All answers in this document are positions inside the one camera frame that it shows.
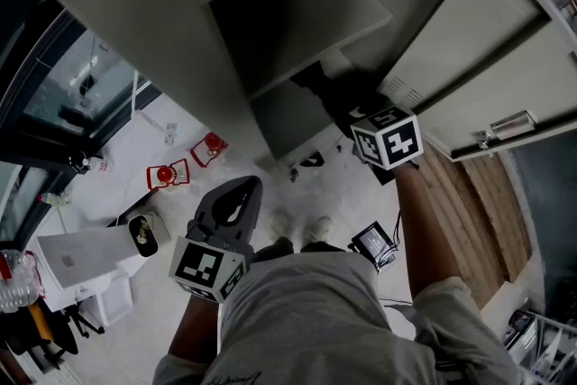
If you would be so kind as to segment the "person's grey t-shirt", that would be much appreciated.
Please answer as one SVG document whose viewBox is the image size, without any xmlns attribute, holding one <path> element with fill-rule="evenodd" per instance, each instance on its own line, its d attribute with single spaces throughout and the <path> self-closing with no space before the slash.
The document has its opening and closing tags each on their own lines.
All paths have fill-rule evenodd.
<svg viewBox="0 0 577 385">
<path fill-rule="evenodd" d="M 153 385 L 516 385 L 510 354 L 457 277 L 409 307 L 417 337 L 395 335 L 377 275 L 350 252 L 251 266 L 222 307 L 212 362 L 164 356 Z"/>
</svg>

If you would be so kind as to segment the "wooden plank platform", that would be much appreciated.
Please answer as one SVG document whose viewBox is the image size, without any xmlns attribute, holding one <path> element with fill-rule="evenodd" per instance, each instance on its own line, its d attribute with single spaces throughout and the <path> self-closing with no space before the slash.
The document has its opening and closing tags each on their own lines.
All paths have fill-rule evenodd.
<svg viewBox="0 0 577 385">
<path fill-rule="evenodd" d="M 452 162 L 427 142 L 419 166 L 458 268 L 483 308 L 532 256 L 508 173 L 497 156 Z"/>
</svg>

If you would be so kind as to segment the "oval tin with greens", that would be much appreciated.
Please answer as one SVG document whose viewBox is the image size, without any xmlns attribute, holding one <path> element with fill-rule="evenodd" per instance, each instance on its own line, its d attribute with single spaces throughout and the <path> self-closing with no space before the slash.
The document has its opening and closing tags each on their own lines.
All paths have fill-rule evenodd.
<svg viewBox="0 0 577 385">
<path fill-rule="evenodd" d="M 138 253 L 149 258 L 159 250 L 151 223 L 145 215 L 137 215 L 128 222 L 128 229 Z"/>
</svg>

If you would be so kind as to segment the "grey metal cabinet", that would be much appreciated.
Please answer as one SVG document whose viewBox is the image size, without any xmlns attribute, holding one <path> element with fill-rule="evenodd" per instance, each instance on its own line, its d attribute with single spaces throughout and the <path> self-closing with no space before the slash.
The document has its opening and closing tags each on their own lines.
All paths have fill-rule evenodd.
<svg viewBox="0 0 577 385">
<path fill-rule="evenodd" d="M 312 135 L 287 81 L 370 69 L 421 132 L 465 160 L 577 129 L 577 20 L 554 0 L 59 0 L 251 160 Z"/>
</svg>

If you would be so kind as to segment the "red blister pack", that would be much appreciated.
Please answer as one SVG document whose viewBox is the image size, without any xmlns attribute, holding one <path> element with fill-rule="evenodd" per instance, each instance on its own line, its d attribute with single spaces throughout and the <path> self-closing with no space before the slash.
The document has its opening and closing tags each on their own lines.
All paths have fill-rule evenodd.
<svg viewBox="0 0 577 385">
<path fill-rule="evenodd" d="M 190 155 L 194 162 L 205 169 L 215 160 L 226 148 L 228 144 L 216 133 L 208 133 L 202 140 L 195 144 L 190 150 Z"/>
<path fill-rule="evenodd" d="M 186 185 L 190 181 L 188 162 L 181 159 L 168 165 L 148 167 L 146 181 L 150 191 Z"/>
</svg>

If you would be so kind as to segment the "person's left forearm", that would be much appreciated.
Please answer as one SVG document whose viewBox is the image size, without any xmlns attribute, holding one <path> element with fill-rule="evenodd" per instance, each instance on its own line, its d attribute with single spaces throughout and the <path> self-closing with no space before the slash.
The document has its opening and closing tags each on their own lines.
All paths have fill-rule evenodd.
<svg viewBox="0 0 577 385">
<path fill-rule="evenodd" d="M 210 364 L 217 356 L 218 310 L 215 302 L 191 296 L 169 353 L 183 360 Z"/>
</svg>

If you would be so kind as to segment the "black office chair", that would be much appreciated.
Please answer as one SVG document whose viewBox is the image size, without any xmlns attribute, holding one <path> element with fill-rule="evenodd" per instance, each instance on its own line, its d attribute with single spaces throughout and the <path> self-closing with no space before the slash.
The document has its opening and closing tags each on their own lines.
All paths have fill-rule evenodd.
<svg viewBox="0 0 577 385">
<path fill-rule="evenodd" d="M 17 356 L 29 353 L 42 369 L 33 351 L 40 348 L 47 362 L 58 369 L 64 353 L 78 354 L 70 323 L 84 338 L 89 337 L 89 330 L 97 335 L 105 333 L 103 326 L 93 325 L 82 316 L 79 304 L 52 312 L 40 298 L 33 305 L 19 308 L 14 313 L 0 312 L 0 348 L 9 349 Z"/>
</svg>

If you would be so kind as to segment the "person's dark trousers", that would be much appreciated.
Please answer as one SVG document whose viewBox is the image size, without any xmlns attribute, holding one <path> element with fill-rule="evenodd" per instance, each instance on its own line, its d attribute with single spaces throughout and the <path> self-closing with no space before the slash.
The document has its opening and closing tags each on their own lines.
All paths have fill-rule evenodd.
<svg viewBox="0 0 577 385">
<path fill-rule="evenodd" d="M 307 243 L 300 251 L 303 252 L 343 252 L 327 242 Z M 294 244 L 287 237 L 278 238 L 272 245 L 257 251 L 252 257 L 252 263 L 271 261 L 294 253 Z"/>
</svg>

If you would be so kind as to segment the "white flat box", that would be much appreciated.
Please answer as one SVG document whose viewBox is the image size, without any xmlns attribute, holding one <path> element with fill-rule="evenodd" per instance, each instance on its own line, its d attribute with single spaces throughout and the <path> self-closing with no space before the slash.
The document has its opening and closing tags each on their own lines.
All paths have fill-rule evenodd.
<svg viewBox="0 0 577 385">
<path fill-rule="evenodd" d="M 63 289 L 112 272 L 138 253 L 127 225 L 40 236 L 37 243 Z"/>
</svg>

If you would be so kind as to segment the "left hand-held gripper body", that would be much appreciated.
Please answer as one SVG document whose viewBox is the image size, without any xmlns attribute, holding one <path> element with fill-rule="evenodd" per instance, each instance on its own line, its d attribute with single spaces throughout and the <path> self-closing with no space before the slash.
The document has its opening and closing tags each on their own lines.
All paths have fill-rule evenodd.
<svg viewBox="0 0 577 385">
<path fill-rule="evenodd" d="M 187 234 L 177 239 L 169 276 L 193 296 L 225 302 L 250 268 L 254 228 L 253 218 L 190 220 Z"/>
</svg>

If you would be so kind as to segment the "person's right forearm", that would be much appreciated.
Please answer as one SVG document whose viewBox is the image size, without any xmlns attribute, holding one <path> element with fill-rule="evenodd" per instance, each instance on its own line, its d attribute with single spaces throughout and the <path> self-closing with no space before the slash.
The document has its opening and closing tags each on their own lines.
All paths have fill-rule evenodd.
<svg viewBox="0 0 577 385">
<path fill-rule="evenodd" d="M 461 275 L 437 219 L 419 169 L 405 163 L 393 170 L 413 297 L 432 284 Z"/>
</svg>

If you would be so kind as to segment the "dark framed window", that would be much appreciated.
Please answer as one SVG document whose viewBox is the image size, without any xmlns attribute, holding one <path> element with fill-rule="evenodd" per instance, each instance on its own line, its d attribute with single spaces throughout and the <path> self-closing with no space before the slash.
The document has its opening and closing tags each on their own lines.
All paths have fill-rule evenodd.
<svg viewBox="0 0 577 385">
<path fill-rule="evenodd" d="M 69 156 L 106 158 L 107 144 L 161 92 L 57 0 L 23 13 L 0 57 L 0 162 L 14 175 L 2 188 L 0 249 L 21 250 L 48 205 L 77 173 Z"/>
</svg>

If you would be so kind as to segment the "person's shoe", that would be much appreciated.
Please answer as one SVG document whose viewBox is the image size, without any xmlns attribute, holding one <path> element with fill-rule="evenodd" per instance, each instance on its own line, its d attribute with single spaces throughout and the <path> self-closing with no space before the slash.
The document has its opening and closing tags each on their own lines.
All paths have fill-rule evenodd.
<svg viewBox="0 0 577 385">
<path fill-rule="evenodd" d="M 271 213 L 270 233 L 273 239 L 289 238 L 291 234 L 291 224 L 284 210 L 276 209 Z"/>
<path fill-rule="evenodd" d="M 327 243 L 332 230 L 332 220 L 328 216 L 322 216 L 312 225 L 308 225 L 303 231 L 303 244 Z"/>
</svg>

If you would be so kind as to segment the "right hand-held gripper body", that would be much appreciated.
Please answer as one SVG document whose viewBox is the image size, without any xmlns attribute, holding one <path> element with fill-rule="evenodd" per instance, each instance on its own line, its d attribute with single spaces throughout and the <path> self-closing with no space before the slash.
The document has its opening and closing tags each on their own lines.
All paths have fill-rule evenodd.
<svg viewBox="0 0 577 385">
<path fill-rule="evenodd" d="M 360 158 L 391 170 L 423 153 L 417 116 L 390 105 L 351 125 Z"/>
</svg>

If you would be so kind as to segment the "small black screen device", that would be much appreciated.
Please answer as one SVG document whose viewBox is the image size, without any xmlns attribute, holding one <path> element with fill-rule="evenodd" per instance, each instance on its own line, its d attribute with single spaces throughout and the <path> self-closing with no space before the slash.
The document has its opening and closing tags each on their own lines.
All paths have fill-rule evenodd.
<svg viewBox="0 0 577 385">
<path fill-rule="evenodd" d="M 348 249 L 359 253 L 381 273 L 396 260 L 398 245 L 393 243 L 379 222 L 375 221 L 352 238 Z"/>
</svg>

